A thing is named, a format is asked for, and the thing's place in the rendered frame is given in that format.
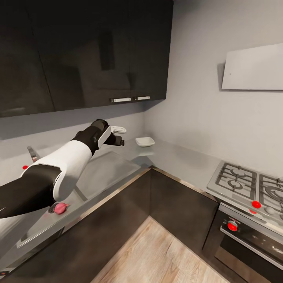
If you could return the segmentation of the vidalia onion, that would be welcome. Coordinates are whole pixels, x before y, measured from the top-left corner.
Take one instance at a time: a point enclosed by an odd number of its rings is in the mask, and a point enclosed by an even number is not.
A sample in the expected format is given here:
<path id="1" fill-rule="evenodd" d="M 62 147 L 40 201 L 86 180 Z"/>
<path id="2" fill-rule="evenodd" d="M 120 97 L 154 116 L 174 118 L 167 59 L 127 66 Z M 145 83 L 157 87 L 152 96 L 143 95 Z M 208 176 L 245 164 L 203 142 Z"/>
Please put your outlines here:
<path id="1" fill-rule="evenodd" d="M 54 212 L 57 213 L 57 214 L 61 214 L 61 213 L 65 212 L 67 206 L 68 206 L 68 204 L 59 203 L 59 204 L 56 205 Z"/>

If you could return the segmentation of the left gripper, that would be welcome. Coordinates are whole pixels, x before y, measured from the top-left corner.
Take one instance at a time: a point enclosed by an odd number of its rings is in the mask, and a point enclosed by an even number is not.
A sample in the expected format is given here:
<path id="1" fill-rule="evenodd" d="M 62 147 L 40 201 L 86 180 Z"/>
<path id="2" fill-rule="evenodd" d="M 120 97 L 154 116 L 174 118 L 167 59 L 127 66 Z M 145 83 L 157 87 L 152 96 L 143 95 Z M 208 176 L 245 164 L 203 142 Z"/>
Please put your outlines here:
<path id="1" fill-rule="evenodd" d="M 108 142 L 105 142 L 104 144 L 109 144 L 109 145 L 116 145 L 116 146 L 124 146 L 124 140 L 122 140 L 121 136 L 115 136 L 112 134 L 112 139 Z"/>

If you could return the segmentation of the bowl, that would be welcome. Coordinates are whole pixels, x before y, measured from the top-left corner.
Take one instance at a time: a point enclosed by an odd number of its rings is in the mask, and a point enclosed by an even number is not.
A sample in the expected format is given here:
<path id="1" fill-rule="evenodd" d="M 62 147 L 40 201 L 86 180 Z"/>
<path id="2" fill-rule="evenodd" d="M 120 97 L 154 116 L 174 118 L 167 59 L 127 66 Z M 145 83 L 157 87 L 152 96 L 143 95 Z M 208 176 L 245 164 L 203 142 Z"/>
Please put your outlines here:
<path id="1" fill-rule="evenodd" d="M 136 142 L 140 147 L 151 147 L 155 144 L 151 137 L 137 138 Z"/>

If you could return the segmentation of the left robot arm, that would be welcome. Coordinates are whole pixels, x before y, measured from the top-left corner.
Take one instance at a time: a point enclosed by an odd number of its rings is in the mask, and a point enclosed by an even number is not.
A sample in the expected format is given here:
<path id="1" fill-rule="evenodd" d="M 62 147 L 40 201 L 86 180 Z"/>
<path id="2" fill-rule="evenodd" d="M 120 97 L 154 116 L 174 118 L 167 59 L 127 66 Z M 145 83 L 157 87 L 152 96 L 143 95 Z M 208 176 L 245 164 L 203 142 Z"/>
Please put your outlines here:
<path id="1" fill-rule="evenodd" d="M 20 178 L 0 186 L 0 259 L 55 203 L 73 191 L 103 144 L 124 146 L 126 129 L 97 119 L 55 152 L 30 165 Z"/>

